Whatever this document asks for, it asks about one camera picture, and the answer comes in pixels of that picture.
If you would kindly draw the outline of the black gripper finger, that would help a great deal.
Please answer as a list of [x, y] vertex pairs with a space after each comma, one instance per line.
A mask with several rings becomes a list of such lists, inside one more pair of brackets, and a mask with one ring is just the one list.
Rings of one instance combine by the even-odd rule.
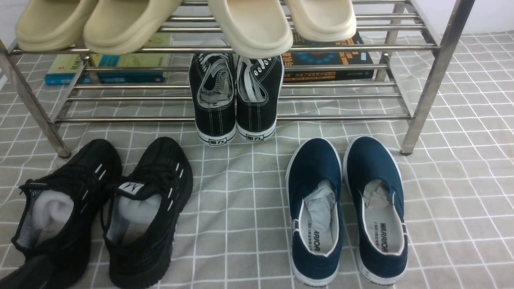
[[0, 281], [2, 289], [45, 289], [53, 274], [54, 265], [46, 254], [26, 261]]

